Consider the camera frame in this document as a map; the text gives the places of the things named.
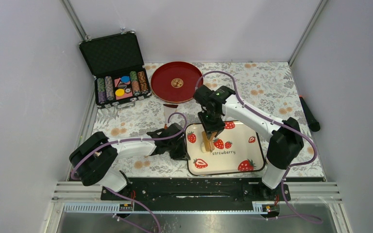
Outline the square strawberry ceramic plate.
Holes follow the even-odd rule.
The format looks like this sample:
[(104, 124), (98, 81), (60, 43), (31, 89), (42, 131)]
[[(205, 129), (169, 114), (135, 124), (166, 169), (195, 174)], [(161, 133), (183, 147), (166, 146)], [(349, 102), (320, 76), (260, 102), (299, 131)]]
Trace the square strawberry ceramic plate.
[(258, 133), (239, 121), (227, 121), (225, 129), (213, 139), (212, 152), (202, 153), (202, 124), (186, 129), (186, 149), (193, 175), (218, 175), (261, 171), (266, 165)]

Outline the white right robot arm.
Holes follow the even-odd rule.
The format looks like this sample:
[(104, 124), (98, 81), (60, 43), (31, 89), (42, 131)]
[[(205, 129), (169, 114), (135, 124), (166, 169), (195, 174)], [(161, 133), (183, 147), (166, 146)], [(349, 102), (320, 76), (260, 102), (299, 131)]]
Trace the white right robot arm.
[(193, 98), (202, 108), (198, 117), (203, 126), (203, 146), (206, 151), (213, 149), (213, 139), (225, 129), (222, 116), (240, 121), (268, 142), (268, 165), (259, 193), (263, 199), (273, 199), (278, 194), (278, 186), (290, 163), (304, 147), (298, 121), (291, 117), (283, 120), (268, 115), (244, 103), (234, 90), (226, 86), (214, 91), (202, 85), (196, 88)]

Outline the wooden dough roller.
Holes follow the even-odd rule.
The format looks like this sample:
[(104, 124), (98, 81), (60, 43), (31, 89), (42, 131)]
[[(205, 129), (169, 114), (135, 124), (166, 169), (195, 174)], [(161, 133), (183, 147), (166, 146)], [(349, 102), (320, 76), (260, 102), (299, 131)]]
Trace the wooden dough roller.
[(202, 144), (205, 145), (205, 148), (206, 148), (206, 152), (212, 152), (215, 148), (214, 144), (213, 144), (213, 140), (208, 140), (206, 138), (206, 135), (205, 135), (205, 131), (202, 131)]

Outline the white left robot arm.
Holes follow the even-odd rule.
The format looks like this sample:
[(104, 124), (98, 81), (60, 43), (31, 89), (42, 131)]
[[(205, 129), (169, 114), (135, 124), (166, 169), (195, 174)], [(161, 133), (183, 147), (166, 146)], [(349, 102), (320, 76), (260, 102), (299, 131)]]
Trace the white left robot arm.
[(71, 178), (84, 186), (98, 184), (109, 188), (117, 198), (124, 200), (131, 194), (126, 175), (113, 168), (118, 159), (138, 156), (154, 156), (169, 153), (174, 160), (188, 160), (185, 129), (177, 123), (146, 133), (140, 138), (124, 138), (109, 141), (103, 132), (90, 136), (69, 156), (73, 166)]

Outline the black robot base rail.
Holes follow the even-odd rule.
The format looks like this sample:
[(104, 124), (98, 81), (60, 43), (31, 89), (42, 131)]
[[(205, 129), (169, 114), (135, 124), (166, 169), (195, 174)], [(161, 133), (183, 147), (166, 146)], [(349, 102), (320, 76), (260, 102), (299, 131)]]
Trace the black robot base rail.
[(130, 178), (119, 194), (146, 205), (147, 203), (176, 203), (193, 205), (258, 202), (274, 204), (290, 200), (288, 185), (273, 191), (260, 188), (260, 178)]

